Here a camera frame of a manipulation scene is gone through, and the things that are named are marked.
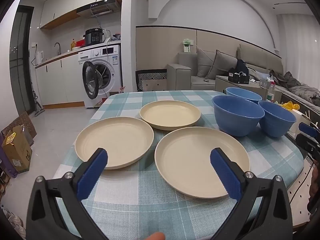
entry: gray floor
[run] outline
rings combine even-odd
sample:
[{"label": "gray floor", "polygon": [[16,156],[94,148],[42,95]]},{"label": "gray floor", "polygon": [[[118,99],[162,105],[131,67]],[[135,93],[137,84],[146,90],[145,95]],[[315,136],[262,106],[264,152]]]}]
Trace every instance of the gray floor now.
[{"label": "gray floor", "polygon": [[48,109],[32,123],[37,135],[32,148],[30,170],[11,178],[1,204],[25,223],[29,197],[37,176],[52,179],[77,135],[97,111],[84,107]]}]

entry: white curtain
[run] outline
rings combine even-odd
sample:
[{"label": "white curtain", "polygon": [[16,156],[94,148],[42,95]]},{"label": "white curtain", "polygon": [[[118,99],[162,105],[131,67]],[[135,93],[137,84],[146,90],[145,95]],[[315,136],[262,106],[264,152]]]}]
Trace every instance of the white curtain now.
[{"label": "white curtain", "polygon": [[312,15],[277,15],[284,73],[320,90],[320,25]]}]

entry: dining table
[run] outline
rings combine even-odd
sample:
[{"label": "dining table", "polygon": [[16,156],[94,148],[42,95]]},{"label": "dining table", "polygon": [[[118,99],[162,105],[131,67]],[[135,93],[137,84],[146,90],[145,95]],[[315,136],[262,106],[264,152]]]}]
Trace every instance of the dining table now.
[{"label": "dining table", "polygon": [[[89,125],[115,116],[141,118],[140,109],[150,102],[178,100],[200,110],[201,117],[194,126],[219,129],[212,103],[217,95],[222,93],[204,90],[120,93],[110,96],[101,105]],[[156,145],[169,131],[153,130],[153,144],[143,157],[130,166],[104,170],[89,197],[82,200],[83,206],[110,240],[143,240],[156,231],[163,232],[166,240],[210,239],[236,201],[229,196],[194,198],[171,187],[161,177],[154,160]],[[250,171],[259,178],[272,179],[280,175],[289,188],[303,169],[300,150],[285,136],[267,136],[259,124],[249,135],[235,139],[246,149]],[[81,163],[73,144],[54,178],[61,178],[68,171],[74,172]],[[249,219],[257,213],[260,201],[256,200]],[[58,205],[70,232],[79,235],[61,199]]]}]

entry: bowl rim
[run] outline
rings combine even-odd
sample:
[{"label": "bowl rim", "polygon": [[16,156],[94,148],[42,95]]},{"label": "bowl rim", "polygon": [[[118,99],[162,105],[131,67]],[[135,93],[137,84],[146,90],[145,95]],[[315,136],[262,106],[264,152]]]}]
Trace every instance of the bowl rim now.
[{"label": "bowl rim", "polygon": [[[228,88],[231,88],[231,89],[237,89],[237,90],[245,90],[245,91],[248,91],[249,93],[256,94],[256,95],[257,95],[257,96],[259,96],[261,99],[251,99],[251,98],[242,97],[242,96],[236,95],[236,94],[234,94],[234,93],[232,93],[232,92],[228,91]],[[245,98],[245,99],[247,99],[247,100],[249,100],[249,101],[251,101],[251,100],[254,100],[254,101],[261,101],[261,100],[262,100],[262,96],[258,95],[258,94],[257,94],[257,93],[255,93],[255,92],[252,92],[252,91],[250,91],[250,90],[247,90],[247,89],[243,89],[243,88],[235,88],[235,87],[227,87],[227,88],[226,88],[226,91],[228,91],[230,94],[232,94],[232,95],[234,95],[234,96],[236,96],[236,97]]]},{"label": "bowl rim", "polygon": [[217,106],[218,108],[222,109],[223,111],[228,112],[228,113],[231,113],[231,114],[234,114],[234,115],[237,115],[237,116],[239,116],[239,117],[245,117],[245,118],[250,118],[250,119],[262,119],[262,118],[265,116],[265,114],[266,114],[265,111],[264,111],[264,109],[263,109],[260,105],[257,105],[256,103],[254,103],[254,102],[252,102],[252,101],[250,101],[250,100],[248,100],[248,99],[246,99],[246,98],[242,98],[242,99],[240,99],[240,100],[245,100],[245,101],[250,102],[251,104],[255,104],[256,106],[261,107],[261,109],[263,110],[263,116],[262,116],[262,117],[249,117],[249,116],[243,116],[243,115],[235,114],[235,113],[233,113],[233,112],[227,111],[226,109],[223,109],[222,107],[218,106],[218,105],[213,101],[213,99],[214,99],[215,97],[234,97],[234,98],[242,98],[242,97],[230,96],[230,95],[217,95],[217,96],[214,96],[214,97],[211,99],[211,101],[212,101],[212,103],[214,104],[214,106]]},{"label": "bowl rim", "polygon": [[[261,101],[262,101],[262,102],[267,102],[267,104],[275,104],[275,103],[269,102],[269,101],[264,101],[264,100],[261,100]],[[294,114],[291,113],[289,110],[287,110],[287,109],[285,109],[285,108],[283,108],[283,109],[286,110],[286,111],[288,111],[290,114],[292,114],[292,115],[294,116],[294,118],[296,119],[294,122],[293,122],[293,121],[286,120],[286,119],[283,119],[283,118],[281,118],[281,117],[279,117],[279,116],[276,116],[275,114],[270,113],[269,111],[267,111],[267,110],[264,109],[263,107],[262,107],[262,109],[263,109],[265,112],[267,112],[268,114],[271,114],[272,116],[277,117],[277,118],[279,118],[279,119],[281,119],[281,120],[283,120],[283,121],[292,122],[292,123],[295,123],[295,122],[297,121],[297,118],[294,116]]]}]

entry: metal screw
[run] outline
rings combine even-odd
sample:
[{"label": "metal screw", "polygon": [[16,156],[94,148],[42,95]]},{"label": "metal screw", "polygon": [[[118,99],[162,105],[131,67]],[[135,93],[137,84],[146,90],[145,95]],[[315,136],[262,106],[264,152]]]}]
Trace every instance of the metal screw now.
[{"label": "metal screw", "polygon": [[282,181],[282,177],[280,175],[276,175],[276,181]]},{"label": "metal screw", "polygon": [[251,171],[247,171],[247,172],[245,173],[245,176],[246,176],[248,179],[252,179],[253,176],[254,176],[254,174],[253,174]]},{"label": "metal screw", "polygon": [[66,174],[64,174],[64,177],[66,179],[71,179],[73,177],[73,173],[71,171],[67,172]]},{"label": "metal screw", "polygon": [[36,182],[41,182],[41,181],[43,181],[43,179],[44,179],[44,177],[39,176],[39,177],[36,178]]}]

